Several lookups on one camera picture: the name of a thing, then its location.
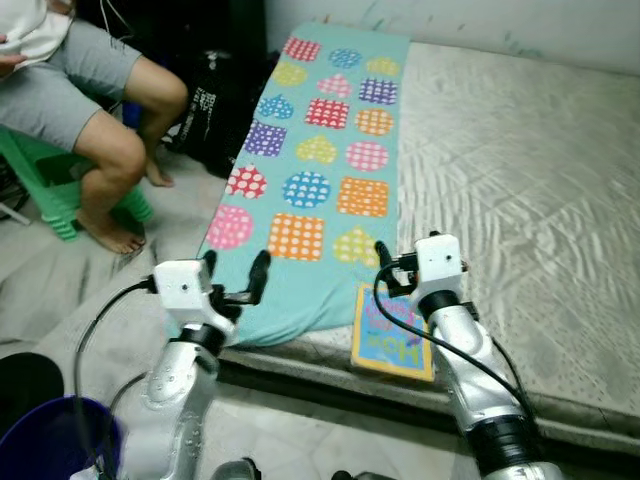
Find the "white wall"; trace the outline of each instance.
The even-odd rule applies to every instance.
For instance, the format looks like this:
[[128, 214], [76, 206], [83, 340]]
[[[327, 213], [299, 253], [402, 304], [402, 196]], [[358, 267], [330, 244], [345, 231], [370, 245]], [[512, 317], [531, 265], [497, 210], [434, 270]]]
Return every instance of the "white wall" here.
[[640, 74], [640, 0], [266, 0], [269, 46], [308, 20]]

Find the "bare foot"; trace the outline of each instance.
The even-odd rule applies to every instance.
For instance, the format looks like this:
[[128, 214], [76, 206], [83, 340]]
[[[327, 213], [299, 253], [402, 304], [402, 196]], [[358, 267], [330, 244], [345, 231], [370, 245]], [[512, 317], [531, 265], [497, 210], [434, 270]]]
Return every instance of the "bare foot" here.
[[163, 173], [154, 160], [147, 161], [147, 178], [156, 187], [173, 187], [173, 178]]
[[98, 243], [112, 252], [133, 253], [145, 243], [143, 237], [125, 230], [110, 215], [96, 218], [80, 209], [76, 212], [76, 219]]

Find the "quilted mattress surface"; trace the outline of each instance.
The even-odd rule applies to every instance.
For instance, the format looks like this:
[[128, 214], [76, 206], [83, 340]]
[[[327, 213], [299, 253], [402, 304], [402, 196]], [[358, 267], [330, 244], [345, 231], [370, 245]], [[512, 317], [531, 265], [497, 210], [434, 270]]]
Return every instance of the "quilted mattress surface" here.
[[[545, 433], [640, 455], [640, 79], [412, 44], [401, 96], [399, 251], [430, 230], [458, 236], [466, 300]], [[228, 357], [447, 411], [438, 385], [352, 372], [351, 339]]]

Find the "light blue towel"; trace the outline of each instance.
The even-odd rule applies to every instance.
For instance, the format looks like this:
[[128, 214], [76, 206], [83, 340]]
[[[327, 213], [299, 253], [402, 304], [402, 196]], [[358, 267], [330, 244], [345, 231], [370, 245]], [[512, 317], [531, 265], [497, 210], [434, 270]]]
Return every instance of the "light blue towel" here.
[[287, 42], [255, 112], [200, 256], [215, 283], [245, 288], [255, 255], [273, 260], [262, 304], [237, 343], [268, 346], [348, 325], [358, 287], [395, 250], [396, 157], [406, 37], [308, 23]]

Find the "blue book cover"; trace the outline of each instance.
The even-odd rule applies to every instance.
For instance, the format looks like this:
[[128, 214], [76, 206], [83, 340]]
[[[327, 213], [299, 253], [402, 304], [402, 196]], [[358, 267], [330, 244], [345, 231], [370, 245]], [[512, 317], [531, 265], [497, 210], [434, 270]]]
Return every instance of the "blue book cover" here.
[[[426, 329], [422, 317], [411, 312], [407, 297], [392, 299], [380, 290], [380, 300], [398, 319]], [[387, 320], [375, 304], [371, 285], [358, 291], [351, 361], [368, 370], [433, 381], [430, 343]]]

